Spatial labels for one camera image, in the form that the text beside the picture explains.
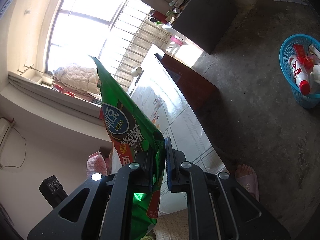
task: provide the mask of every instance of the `red bottle cap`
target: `red bottle cap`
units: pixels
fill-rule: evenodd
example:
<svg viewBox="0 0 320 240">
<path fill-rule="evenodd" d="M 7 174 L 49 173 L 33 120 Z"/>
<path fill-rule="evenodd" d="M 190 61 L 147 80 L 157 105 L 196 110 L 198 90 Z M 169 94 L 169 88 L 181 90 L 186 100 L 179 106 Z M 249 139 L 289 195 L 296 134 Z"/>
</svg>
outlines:
<svg viewBox="0 0 320 240">
<path fill-rule="evenodd" d="M 300 91 L 302 95 L 307 95 L 310 93 L 310 85 L 307 80 L 302 80 L 299 85 Z"/>
</svg>

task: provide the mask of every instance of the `blue plastic basket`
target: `blue plastic basket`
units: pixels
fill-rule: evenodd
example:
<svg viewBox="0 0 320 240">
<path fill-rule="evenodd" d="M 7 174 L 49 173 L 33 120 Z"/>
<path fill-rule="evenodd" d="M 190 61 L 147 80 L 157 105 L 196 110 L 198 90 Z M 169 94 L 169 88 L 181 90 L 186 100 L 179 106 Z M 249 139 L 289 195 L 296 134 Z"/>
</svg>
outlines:
<svg viewBox="0 0 320 240">
<path fill-rule="evenodd" d="M 300 106 L 304 108 L 313 108 L 320 102 L 320 94 L 309 94 L 307 96 L 304 96 L 301 94 L 298 86 L 293 81 L 294 79 L 290 70 L 288 60 L 292 54 L 296 54 L 293 48 L 294 44 L 303 45 L 305 52 L 308 52 L 308 47 L 310 46 L 310 44 L 313 44 L 318 50 L 320 50 L 320 43 L 316 39 L 305 34 L 292 35 L 287 38 L 282 44 L 279 55 L 282 73 L 291 86 L 294 99 Z"/>
</svg>

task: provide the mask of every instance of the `green snack bag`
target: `green snack bag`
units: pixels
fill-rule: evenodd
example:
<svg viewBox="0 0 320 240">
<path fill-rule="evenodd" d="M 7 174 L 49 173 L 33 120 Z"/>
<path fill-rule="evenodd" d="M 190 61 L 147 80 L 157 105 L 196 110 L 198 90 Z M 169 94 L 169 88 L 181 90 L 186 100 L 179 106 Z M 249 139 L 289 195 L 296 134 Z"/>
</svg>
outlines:
<svg viewBox="0 0 320 240">
<path fill-rule="evenodd" d="M 101 81 L 103 120 L 121 164 L 134 162 L 135 156 L 152 147 L 155 169 L 152 193 L 134 193 L 132 207 L 131 240 L 140 240 L 156 225 L 160 188 L 164 174 L 165 146 L 161 132 L 141 112 L 132 99 L 104 68 L 97 58 Z"/>
</svg>

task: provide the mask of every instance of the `bottle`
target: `bottle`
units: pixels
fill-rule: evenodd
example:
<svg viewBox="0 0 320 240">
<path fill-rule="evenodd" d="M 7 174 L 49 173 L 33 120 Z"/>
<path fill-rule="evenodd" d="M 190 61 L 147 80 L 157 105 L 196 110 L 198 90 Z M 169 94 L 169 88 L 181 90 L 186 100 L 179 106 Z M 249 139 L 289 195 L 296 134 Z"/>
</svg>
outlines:
<svg viewBox="0 0 320 240">
<path fill-rule="evenodd" d="M 314 82 L 320 84 L 320 65 L 314 65 L 310 73 L 309 84 L 313 87 Z"/>
<path fill-rule="evenodd" d="M 180 10 L 179 8 L 174 8 L 174 9 L 172 10 L 172 12 L 173 12 L 173 13 L 180 13 L 181 10 Z"/>
<path fill-rule="evenodd" d="M 289 57 L 289 66 L 293 74 L 295 83 L 300 89 L 302 95 L 310 93 L 310 85 L 308 81 L 308 74 L 304 66 L 300 64 L 296 55 Z"/>
</svg>

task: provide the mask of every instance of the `window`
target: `window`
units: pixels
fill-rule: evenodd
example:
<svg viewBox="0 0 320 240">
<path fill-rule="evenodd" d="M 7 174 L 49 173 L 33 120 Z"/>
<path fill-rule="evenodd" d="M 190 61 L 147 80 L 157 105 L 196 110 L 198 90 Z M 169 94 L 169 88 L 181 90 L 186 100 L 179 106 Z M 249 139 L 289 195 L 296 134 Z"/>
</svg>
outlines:
<svg viewBox="0 0 320 240">
<path fill-rule="evenodd" d="M 46 71 L 71 63 L 95 67 L 90 55 L 127 91 L 131 70 L 152 43 L 161 46 L 170 36 L 147 20 L 150 9 L 140 0 L 63 0 L 51 32 Z"/>
</svg>

